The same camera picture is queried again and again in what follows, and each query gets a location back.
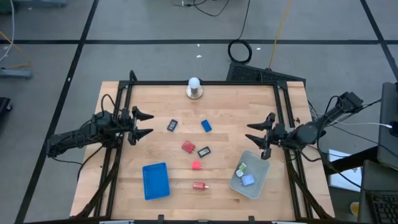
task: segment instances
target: blue plastic tray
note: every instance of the blue plastic tray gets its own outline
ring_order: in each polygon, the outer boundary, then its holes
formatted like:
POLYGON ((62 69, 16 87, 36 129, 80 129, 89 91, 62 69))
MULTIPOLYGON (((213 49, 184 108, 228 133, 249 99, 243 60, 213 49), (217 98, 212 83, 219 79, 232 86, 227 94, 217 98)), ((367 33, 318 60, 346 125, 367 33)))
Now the blue plastic tray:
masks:
POLYGON ((144 166, 142 168, 145 200, 166 197, 170 195, 169 178, 166 163, 144 166))

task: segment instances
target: wooden tabletop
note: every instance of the wooden tabletop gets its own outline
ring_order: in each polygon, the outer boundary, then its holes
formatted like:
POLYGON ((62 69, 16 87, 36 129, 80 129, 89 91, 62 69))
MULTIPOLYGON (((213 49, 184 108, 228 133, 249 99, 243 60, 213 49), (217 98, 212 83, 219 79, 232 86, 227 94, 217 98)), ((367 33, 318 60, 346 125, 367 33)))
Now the wooden tabletop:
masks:
MULTIPOLYGON (((103 82, 96 112, 101 111, 100 99, 104 94, 116 98, 118 82, 103 82)), ((311 120, 303 83, 289 82, 292 111, 301 123, 311 120)), ((261 151, 244 135, 261 136, 264 133, 247 128, 250 123, 263 122, 270 112, 277 114, 272 86, 203 86, 199 100, 185 94, 184 85, 136 85, 132 88, 131 104, 155 118, 138 122, 139 129, 154 131, 136 146, 123 144, 120 170, 114 198, 112 219, 155 220, 159 214, 166 220, 295 220, 285 157, 281 148, 272 147, 271 163, 266 181, 258 199, 247 198, 229 187, 236 164, 245 150, 256 154, 261 151), (178 121, 174 132, 166 130, 171 119, 178 121), (204 132, 201 121, 207 119, 213 128, 204 132), (211 154, 200 159, 196 153, 181 149, 185 140, 196 149, 209 146, 211 154), (203 170, 192 170, 192 161, 201 161, 203 170), (166 162, 171 195, 144 199, 142 167, 166 162), (194 181, 205 182, 210 188, 194 190, 194 181)), ((113 111, 109 100, 104 108, 113 111)), ((100 145, 87 146, 85 158, 100 145)), ((81 171, 71 215, 76 215, 98 189, 105 150, 87 162, 81 171)), ((316 150, 303 150, 309 158, 319 157, 316 150)), ((322 162, 303 159, 308 189, 315 199, 334 216, 322 162)), ((302 216, 305 216, 302 194, 298 189, 302 216)), ((108 192, 104 194, 101 214, 105 213, 108 192)))

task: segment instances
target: white light bulb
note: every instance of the white light bulb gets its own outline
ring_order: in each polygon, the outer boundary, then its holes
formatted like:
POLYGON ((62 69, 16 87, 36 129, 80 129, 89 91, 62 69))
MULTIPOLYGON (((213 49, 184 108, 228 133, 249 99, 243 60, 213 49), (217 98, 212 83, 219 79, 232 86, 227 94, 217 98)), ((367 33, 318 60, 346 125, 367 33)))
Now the white light bulb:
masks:
POLYGON ((200 81, 199 81, 198 78, 193 77, 193 78, 189 79, 188 85, 189 85, 190 88, 196 89, 196 88, 199 88, 200 81))

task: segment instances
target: keyboard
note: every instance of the keyboard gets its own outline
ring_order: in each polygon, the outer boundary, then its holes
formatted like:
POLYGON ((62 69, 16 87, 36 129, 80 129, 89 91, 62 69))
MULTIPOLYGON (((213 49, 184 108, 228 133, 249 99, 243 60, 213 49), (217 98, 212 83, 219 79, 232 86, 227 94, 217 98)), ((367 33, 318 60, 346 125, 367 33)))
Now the keyboard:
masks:
POLYGON ((398 224, 398 191, 367 191, 366 198, 374 223, 398 224))

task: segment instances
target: gray floor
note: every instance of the gray floor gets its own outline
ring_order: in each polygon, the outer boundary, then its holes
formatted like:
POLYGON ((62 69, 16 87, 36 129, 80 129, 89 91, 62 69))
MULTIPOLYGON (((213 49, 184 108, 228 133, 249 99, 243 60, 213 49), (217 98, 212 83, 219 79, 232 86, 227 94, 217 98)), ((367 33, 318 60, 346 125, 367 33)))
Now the gray floor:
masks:
MULTIPOLYGON (((32 10, 22 6, 16 14, 16 39, 78 40, 92 2, 69 0, 64 8, 32 10)), ((398 3, 367 2, 384 38, 398 39, 398 3)), ((224 0, 209 1, 202 6, 217 12, 223 3, 224 0)), ((233 39, 240 34, 246 3, 231 0, 222 15, 208 17, 194 7, 171 6, 167 0, 99 0, 88 39, 233 39)), ((273 39, 286 4, 287 0, 252 0, 243 38, 273 39)), ((0 16, 0 30, 10 35, 10 16, 0 16)), ((376 40, 376 35, 360 1, 303 0, 293 2, 280 38, 376 40)), ((4 46, 0 45, 0 55, 5 52, 4 46)), ((21 47, 33 58, 33 66, 28 68, 33 79, 0 80, 0 96, 10 97, 14 104, 0 133, 0 217, 4 223, 15 220, 76 50, 76 45, 21 47)), ((254 44, 252 48, 249 65, 265 68, 272 46, 254 44)), ((389 49, 398 57, 397 45, 389 45, 389 49)), ((194 76, 225 80, 230 63, 226 50, 226 44, 85 45, 57 132, 79 127, 94 112, 101 82, 127 79, 130 69, 140 80, 186 80, 194 76)), ((246 50, 236 46, 233 54, 244 58, 246 50)), ((21 62, 23 58, 12 49, 0 67, 21 62)), ((331 95, 353 91, 369 103, 380 98, 383 82, 396 82, 380 45, 278 45, 272 69, 306 78, 308 99, 319 113, 331 95)), ((377 121, 379 105, 353 116, 347 123, 377 121)), ((377 126, 342 128, 377 140, 377 126)), ((337 129, 327 131, 323 150, 330 147, 355 153, 373 146, 337 129)), ((83 150, 70 150, 60 158, 80 162, 83 150)), ((46 160, 26 221, 67 218, 77 170, 74 164, 46 160)), ((333 203, 337 210, 347 204, 333 203)))

